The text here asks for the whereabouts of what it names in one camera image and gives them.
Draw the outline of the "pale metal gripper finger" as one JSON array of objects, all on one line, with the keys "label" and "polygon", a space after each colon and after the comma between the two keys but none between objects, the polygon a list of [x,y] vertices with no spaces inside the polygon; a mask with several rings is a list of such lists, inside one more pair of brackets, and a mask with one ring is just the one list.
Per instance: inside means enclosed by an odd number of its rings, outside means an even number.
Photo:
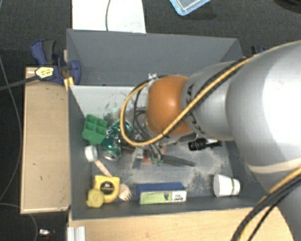
[{"label": "pale metal gripper finger", "polygon": [[141,167],[142,161],[143,161],[143,149],[136,148],[135,151],[132,154],[133,157],[133,169],[139,169]]}]

